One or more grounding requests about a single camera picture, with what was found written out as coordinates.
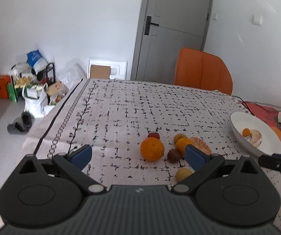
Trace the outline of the peeled pomelo piece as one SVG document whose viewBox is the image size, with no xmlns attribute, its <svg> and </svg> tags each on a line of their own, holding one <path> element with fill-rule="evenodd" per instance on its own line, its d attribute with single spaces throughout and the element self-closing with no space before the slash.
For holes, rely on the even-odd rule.
<svg viewBox="0 0 281 235">
<path fill-rule="evenodd" d="M 200 138 L 198 137 L 191 137 L 190 138 L 192 145 L 202 151 L 203 153 L 210 155 L 212 153 L 210 147 Z"/>
</svg>

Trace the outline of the large orange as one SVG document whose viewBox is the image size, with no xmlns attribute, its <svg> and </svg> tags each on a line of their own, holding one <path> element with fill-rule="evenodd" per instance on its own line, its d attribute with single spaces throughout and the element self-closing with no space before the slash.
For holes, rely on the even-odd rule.
<svg viewBox="0 0 281 235">
<path fill-rule="evenodd" d="M 164 156 L 164 145 L 154 137 L 148 137 L 140 144 L 140 153 L 145 161 L 157 162 Z"/>
</svg>

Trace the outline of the yellow-green round fruit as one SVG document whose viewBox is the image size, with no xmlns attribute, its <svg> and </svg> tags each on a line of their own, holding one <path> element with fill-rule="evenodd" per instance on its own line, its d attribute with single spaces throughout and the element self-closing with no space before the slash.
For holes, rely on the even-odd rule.
<svg viewBox="0 0 281 235">
<path fill-rule="evenodd" d="M 174 144 L 176 144 L 182 138 L 187 138 L 187 136 L 185 134 L 181 134 L 181 133 L 176 134 L 173 138 Z"/>
</svg>

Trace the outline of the yellow-green fruit near edge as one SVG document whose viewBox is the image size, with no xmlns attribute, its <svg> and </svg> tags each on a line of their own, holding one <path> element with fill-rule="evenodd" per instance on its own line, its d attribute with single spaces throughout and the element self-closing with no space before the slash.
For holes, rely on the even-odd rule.
<svg viewBox="0 0 281 235">
<path fill-rule="evenodd" d="M 192 174 L 192 171 L 187 168 L 180 168 L 175 175 L 176 181 L 179 183 L 189 177 Z"/>
</svg>

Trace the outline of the white round plate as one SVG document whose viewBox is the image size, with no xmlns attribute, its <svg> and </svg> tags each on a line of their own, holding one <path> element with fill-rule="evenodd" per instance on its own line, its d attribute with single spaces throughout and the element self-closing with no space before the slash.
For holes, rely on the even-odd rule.
<svg viewBox="0 0 281 235">
<path fill-rule="evenodd" d="M 281 154 L 280 139 L 262 120 L 245 112 L 234 112 L 230 121 L 237 141 L 251 155 Z"/>
</svg>

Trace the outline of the dark brown round fruit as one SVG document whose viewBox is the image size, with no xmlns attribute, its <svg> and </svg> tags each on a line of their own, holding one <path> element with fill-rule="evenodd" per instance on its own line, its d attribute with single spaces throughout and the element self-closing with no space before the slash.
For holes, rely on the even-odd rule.
<svg viewBox="0 0 281 235">
<path fill-rule="evenodd" d="M 167 154 L 167 160 L 170 163 L 177 163 L 181 160 L 181 158 L 182 158 L 181 153 L 176 149 L 169 150 Z"/>
</svg>

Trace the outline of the pomelo piece on plate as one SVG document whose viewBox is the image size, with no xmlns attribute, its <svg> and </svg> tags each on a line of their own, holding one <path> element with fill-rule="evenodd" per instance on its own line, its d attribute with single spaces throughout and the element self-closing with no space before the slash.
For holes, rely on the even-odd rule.
<svg viewBox="0 0 281 235">
<path fill-rule="evenodd" d="M 247 141 L 254 147 L 259 147 L 259 145 L 262 143 L 261 132 L 256 129 L 252 129 L 250 131 L 251 131 L 251 135 L 247 137 Z"/>
</svg>

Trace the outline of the orange red cat mat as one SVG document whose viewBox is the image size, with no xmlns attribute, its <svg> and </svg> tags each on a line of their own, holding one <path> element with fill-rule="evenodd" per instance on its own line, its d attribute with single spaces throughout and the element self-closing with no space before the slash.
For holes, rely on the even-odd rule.
<svg viewBox="0 0 281 235">
<path fill-rule="evenodd" d="M 260 120 L 265 122 L 276 133 L 281 142 L 281 126 L 277 123 L 278 112 L 281 108 L 274 108 L 260 103 L 249 101 L 239 101 L 243 106 L 250 111 Z"/>
</svg>

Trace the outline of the small kumquat on plate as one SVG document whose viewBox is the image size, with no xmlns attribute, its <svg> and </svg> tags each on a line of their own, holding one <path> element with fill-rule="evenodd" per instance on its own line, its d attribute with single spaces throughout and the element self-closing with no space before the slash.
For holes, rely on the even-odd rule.
<svg viewBox="0 0 281 235">
<path fill-rule="evenodd" d="M 243 137 L 249 137 L 250 135 L 251 135 L 250 129 L 244 128 L 244 129 L 242 130 L 242 136 L 243 136 Z"/>
</svg>

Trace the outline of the small red fruit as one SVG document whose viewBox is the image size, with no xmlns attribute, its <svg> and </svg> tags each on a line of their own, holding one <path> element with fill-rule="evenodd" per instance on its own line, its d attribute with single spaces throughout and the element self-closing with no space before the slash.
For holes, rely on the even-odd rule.
<svg viewBox="0 0 281 235">
<path fill-rule="evenodd" d="M 152 137 L 152 138 L 160 139 L 160 134 L 157 133 L 157 132 L 150 132 L 147 137 L 148 138 Z"/>
</svg>

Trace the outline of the grey slippers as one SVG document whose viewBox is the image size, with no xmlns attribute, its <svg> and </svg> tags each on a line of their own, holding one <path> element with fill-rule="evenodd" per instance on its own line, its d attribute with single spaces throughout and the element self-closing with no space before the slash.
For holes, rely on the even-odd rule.
<svg viewBox="0 0 281 235">
<path fill-rule="evenodd" d="M 22 112 L 12 124 L 7 125 L 7 132 L 13 135 L 24 135 L 29 132 L 34 122 L 34 117 L 27 111 Z"/>
</svg>

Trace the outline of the white foam packaging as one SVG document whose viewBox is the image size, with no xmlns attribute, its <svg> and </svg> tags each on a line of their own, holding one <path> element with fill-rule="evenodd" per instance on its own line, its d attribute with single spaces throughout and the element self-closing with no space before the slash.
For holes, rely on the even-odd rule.
<svg viewBox="0 0 281 235">
<path fill-rule="evenodd" d="M 126 61 L 89 60 L 87 77 L 89 79 L 126 79 Z"/>
</svg>

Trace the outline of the orange box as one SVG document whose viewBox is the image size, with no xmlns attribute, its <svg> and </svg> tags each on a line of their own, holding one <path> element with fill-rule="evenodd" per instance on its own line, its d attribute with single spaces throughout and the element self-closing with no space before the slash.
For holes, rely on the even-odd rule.
<svg viewBox="0 0 281 235">
<path fill-rule="evenodd" d="M 9 75 L 0 75 L 0 99 L 9 98 L 7 85 L 10 82 L 11 82 L 11 78 Z"/>
</svg>

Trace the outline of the grey door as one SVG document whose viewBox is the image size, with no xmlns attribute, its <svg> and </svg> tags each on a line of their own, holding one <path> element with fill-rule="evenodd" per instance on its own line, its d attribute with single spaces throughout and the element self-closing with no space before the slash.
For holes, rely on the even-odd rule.
<svg viewBox="0 0 281 235">
<path fill-rule="evenodd" d="M 213 0 L 142 0 L 131 80 L 172 84 L 180 50 L 203 50 Z M 145 36 L 147 16 L 151 25 Z"/>
</svg>

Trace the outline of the white light switch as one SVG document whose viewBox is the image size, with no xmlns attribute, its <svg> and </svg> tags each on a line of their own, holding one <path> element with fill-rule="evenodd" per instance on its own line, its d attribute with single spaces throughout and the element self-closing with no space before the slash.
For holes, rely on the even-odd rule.
<svg viewBox="0 0 281 235">
<path fill-rule="evenodd" d="M 254 25 L 262 25 L 263 24 L 263 16 L 260 14 L 254 14 L 252 16 L 252 24 Z"/>
</svg>

